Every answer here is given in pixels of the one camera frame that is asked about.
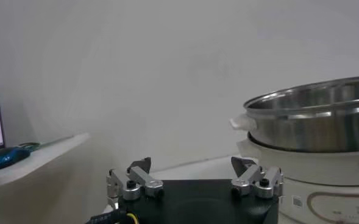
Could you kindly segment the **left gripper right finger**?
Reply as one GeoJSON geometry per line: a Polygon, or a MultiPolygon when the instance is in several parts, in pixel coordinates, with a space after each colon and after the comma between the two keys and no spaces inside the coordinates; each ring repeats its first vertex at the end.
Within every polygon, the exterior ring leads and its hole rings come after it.
{"type": "Polygon", "coordinates": [[[231,157],[237,175],[231,180],[231,193],[236,198],[255,194],[262,199],[283,195],[283,173],[279,167],[264,168],[252,159],[231,157]]]}

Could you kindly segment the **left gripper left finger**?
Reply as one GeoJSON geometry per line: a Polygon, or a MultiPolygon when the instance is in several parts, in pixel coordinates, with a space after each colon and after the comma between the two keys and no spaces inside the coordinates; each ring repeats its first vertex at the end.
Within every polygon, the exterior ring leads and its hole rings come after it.
{"type": "Polygon", "coordinates": [[[162,180],[150,176],[150,157],[134,161],[125,170],[110,169],[107,177],[107,203],[119,207],[119,201],[137,201],[142,196],[161,199],[165,195],[162,180]]]}

